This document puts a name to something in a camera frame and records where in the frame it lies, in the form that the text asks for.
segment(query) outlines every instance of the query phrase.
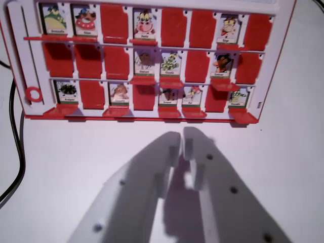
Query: character card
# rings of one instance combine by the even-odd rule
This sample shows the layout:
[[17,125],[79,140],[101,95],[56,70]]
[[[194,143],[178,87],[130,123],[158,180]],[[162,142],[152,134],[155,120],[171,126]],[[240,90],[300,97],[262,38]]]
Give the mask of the character card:
[[45,34],[67,34],[65,13],[57,4],[41,4],[40,16]]
[[233,65],[233,59],[229,53],[215,53],[211,68],[211,78],[229,78]]
[[250,91],[248,87],[240,88],[231,93],[228,108],[245,108],[248,103]]
[[236,44],[238,40],[241,22],[238,20],[238,15],[222,14],[221,31],[217,37],[217,43]]
[[54,88],[59,104],[78,104],[76,87],[73,81],[54,80]]
[[154,76],[155,53],[151,49],[134,49],[135,75]]
[[161,53],[161,76],[179,77],[181,59],[177,52],[165,51]]
[[162,89],[158,97],[158,105],[161,106],[177,106],[178,90],[177,89]]
[[88,5],[73,5],[72,9],[76,35],[97,36],[96,13]]
[[134,9],[134,38],[155,39],[156,16],[151,9]]
[[199,86],[185,86],[182,107],[200,107],[202,91]]
[[109,84],[110,104],[129,105],[128,88],[124,84]]

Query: white table surface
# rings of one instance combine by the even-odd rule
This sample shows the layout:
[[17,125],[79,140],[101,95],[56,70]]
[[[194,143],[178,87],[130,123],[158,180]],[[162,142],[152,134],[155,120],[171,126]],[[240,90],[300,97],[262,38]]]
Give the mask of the white table surface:
[[[324,239],[324,14],[298,0],[261,120],[230,124],[136,121],[24,122],[25,177],[0,210],[0,242],[66,242],[102,184],[167,131],[195,126],[212,137],[292,242]],[[8,63],[4,44],[0,59]],[[8,115],[12,74],[0,67],[0,193],[19,162]],[[16,121],[21,105],[15,100]],[[151,242],[183,242],[165,232],[158,204]],[[186,221],[198,228],[190,214]]]

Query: guess who game board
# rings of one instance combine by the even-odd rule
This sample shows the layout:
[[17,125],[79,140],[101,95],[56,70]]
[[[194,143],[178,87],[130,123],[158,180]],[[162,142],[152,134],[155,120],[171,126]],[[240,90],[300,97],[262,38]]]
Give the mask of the guess who game board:
[[28,118],[255,124],[295,0],[0,3]]

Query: red ring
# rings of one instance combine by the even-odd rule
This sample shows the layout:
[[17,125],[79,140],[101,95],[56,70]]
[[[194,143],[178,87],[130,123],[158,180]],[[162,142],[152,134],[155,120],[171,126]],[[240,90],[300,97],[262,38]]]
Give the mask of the red ring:
[[[32,98],[31,96],[31,91],[37,91],[38,94],[39,94],[39,97],[37,99],[34,99]],[[41,93],[41,90],[35,86],[31,86],[31,87],[28,87],[25,91],[25,94],[26,94],[26,98],[29,100],[29,101],[32,101],[32,102],[42,102],[43,100],[43,97],[42,97],[42,93]]]

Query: red plastic flap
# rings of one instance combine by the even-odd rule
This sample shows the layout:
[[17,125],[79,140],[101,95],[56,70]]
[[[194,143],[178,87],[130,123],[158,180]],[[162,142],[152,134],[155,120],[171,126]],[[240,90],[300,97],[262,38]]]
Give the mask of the red plastic flap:
[[133,85],[134,110],[153,110],[154,102],[154,86]]
[[42,34],[42,36],[26,36],[24,37],[25,41],[51,41],[51,42],[98,42],[96,36],[76,36],[67,37],[67,35],[47,35]]
[[193,10],[190,27],[190,47],[211,48],[214,39],[216,19],[211,10]]
[[101,78],[101,54],[95,45],[74,45],[76,66],[81,78]]
[[134,76],[130,81],[133,85],[154,85],[154,76]]
[[245,108],[229,108],[229,114],[238,124],[256,124],[259,122],[259,120]]
[[98,81],[80,80],[80,93],[83,109],[103,109],[105,91]]
[[159,118],[178,118],[181,116],[176,106],[159,106],[157,110]]
[[252,51],[264,51],[272,29],[270,16],[251,14],[244,38],[244,45]]
[[241,53],[236,71],[236,83],[253,85],[259,75],[262,60],[258,53]]
[[224,112],[227,96],[228,92],[217,91],[209,86],[205,103],[206,112]]
[[163,89],[181,89],[184,84],[179,77],[160,77],[160,87]]
[[129,106],[110,106],[106,111],[102,114],[102,116],[107,117],[122,117],[129,113]]
[[239,86],[231,83],[229,78],[212,78],[211,85],[217,91],[236,91],[239,89]]
[[101,4],[101,28],[104,43],[127,44],[128,15],[122,5]]
[[186,38],[187,17],[183,9],[162,9],[161,38],[164,47],[183,47]]
[[207,114],[200,107],[182,107],[185,118],[205,118]]
[[152,47],[155,47],[157,45],[156,40],[146,40],[146,39],[131,39],[130,43],[139,46],[152,46]]
[[188,51],[186,83],[204,83],[208,72],[209,57],[205,51]]
[[217,50],[248,51],[249,48],[247,48],[247,47],[238,47],[238,45],[217,44]]
[[73,114],[77,110],[77,104],[57,104],[56,107],[46,111],[45,117],[65,117]]
[[128,79],[130,56],[123,47],[104,47],[107,79]]
[[43,43],[44,57],[51,77],[72,77],[71,50],[64,43]]

